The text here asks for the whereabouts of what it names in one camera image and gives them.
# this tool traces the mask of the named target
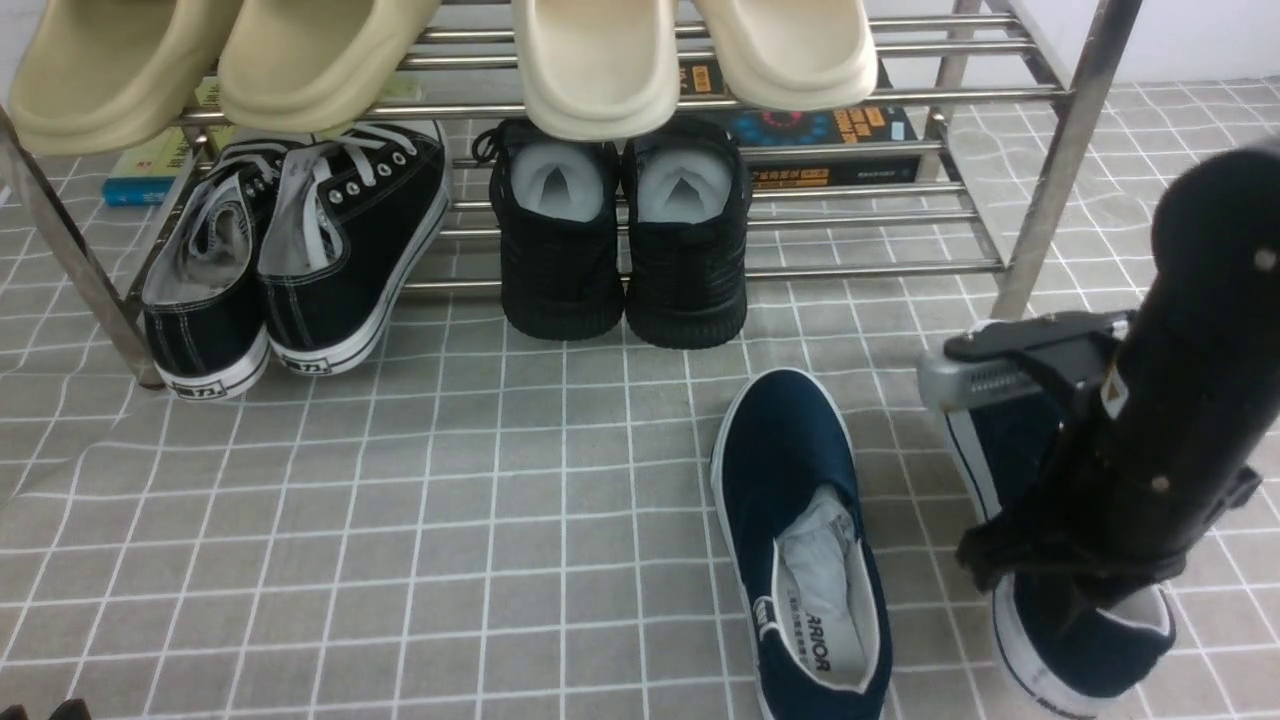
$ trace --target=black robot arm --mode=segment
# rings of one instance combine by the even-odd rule
[[[1082,605],[1111,607],[1181,573],[1261,483],[1245,462],[1280,415],[1280,140],[1175,181],[1152,241],[1137,313],[992,324],[945,346],[1011,360],[1068,409],[1033,488],[960,543],[980,589],[1066,574]]]

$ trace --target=black sneaker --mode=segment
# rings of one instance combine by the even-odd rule
[[[627,143],[627,324],[676,350],[723,345],[746,322],[746,213],[751,182],[723,128],[677,118]]]
[[[489,201],[502,228],[502,307],[539,340],[586,340],[622,319],[618,154],[611,143],[556,140],[529,120],[476,138],[495,160]]]
[[[147,342],[160,377],[180,397],[233,397],[266,370],[270,346],[252,266],[285,154],[297,147],[276,140],[228,145],[147,270]]]
[[[289,152],[257,263],[271,347],[287,368],[329,375],[369,357],[440,231],[449,177],[434,122],[362,123]]]

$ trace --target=book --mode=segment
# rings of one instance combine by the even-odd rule
[[[218,108],[220,90],[216,78],[205,78],[196,88],[201,108]],[[410,74],[397,74],[383,88],[383,100],[416,101],[422,99],[421,85]],[[211,128],[219,147],[236,140],[239,128]],[[178,174],[191,155],[187,138],[179,128],[168,128],[156,137],[120,154],[102,182],[102,200],[111,206],[160,205],[173,190]]]
[[[686,60],[680,64],[681,90],[689,96],[723,96],[724,76],[716,60]],[[893,87],[883,63],[878,87]],[[735,137],[741,147],[806,147],[855,145],[859,142],[904,142],[915,140],[906,110],[896,105],[858,105],[813,113],[778,110],[712,110],[699,113]],[[847,184],[915,182],[918,155],[897,158],[774,160],[751,163],[756,190],[828,187]]]

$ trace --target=beige slipper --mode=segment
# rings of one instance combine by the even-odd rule
[[[241,0],[49,0],[9,91],[27,150],[146,142],[193,101]]]
[[[694,0],[739,99],[777,110],[856,105],[876,90],[863,0]]]
[[[218,77],[237,124],[324,132],[378,100],[440,0],[246,0]]]
[[[513,0],[525,110],[584,142],[662,127],[680,100],[673,0]]]

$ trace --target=blue slip-on shoe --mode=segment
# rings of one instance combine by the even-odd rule
[[[801,370],[751,380],[712,454],[765,720],[876,720],[892,670],[849,429]]]
[[[1011,365],[928,355],[919,383],[978,518],[995,518],[1036,479],[1064,410]],[[1046,710],[1073,720],[1097,716],[1138,684],[1176,637],[1156,585],[1065,623],[1075,611],[1069,580],[1015,573],[996,585],[991,610],[993,647],[1014,683]]]

